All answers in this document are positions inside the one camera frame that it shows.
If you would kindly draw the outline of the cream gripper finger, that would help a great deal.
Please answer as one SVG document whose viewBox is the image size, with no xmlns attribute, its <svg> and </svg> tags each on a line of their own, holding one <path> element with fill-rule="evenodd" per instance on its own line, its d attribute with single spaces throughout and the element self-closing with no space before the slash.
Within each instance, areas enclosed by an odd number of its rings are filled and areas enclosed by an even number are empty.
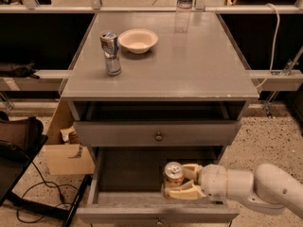
<svg viewBox="0 0 303 227">
<path fill-rule="evenodd" d="M 164 196 L 168 199 L 194 201 L 205 198 L 206 194 L 200 186 L 190 180 L 180 186 L 165 187 Z"/>
<path fill-rule="evenodd" d="M 184 177 L 186 179 L 197 182 L 199 180 L 200 172 L 203 167 L 198 164 L 185 164 L 183 165 Z"/>
</svg>

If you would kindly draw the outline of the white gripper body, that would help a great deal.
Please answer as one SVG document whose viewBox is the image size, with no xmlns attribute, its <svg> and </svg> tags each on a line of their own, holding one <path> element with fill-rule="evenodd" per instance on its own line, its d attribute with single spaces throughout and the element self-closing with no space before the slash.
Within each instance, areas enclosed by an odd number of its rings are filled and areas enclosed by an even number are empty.
<svg viewBox="0 0 303 227">
<path fill-rule="evenodd" d="M 227 171 L 223 166 L 207 165 L 203 167 L 198 183 L 210 201 L 226 199 Z"/>
</svg>

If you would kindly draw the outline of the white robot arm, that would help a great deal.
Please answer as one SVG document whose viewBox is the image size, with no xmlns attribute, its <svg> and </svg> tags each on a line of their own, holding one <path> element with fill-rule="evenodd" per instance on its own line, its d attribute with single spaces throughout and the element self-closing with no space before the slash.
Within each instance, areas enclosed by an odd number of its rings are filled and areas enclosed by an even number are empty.
<svg viewBox="0 0 303 227">
<path fill-rule="evenodd" d="M 163 175 L 163 192 L 169 199 L 229 199 L 263 214 L 279 215 L 289 209 L 303 218 L 303 184 L 271 164 L 262 164 L 250 172 L 219 165 L 170 162 Z"/>
</svg>

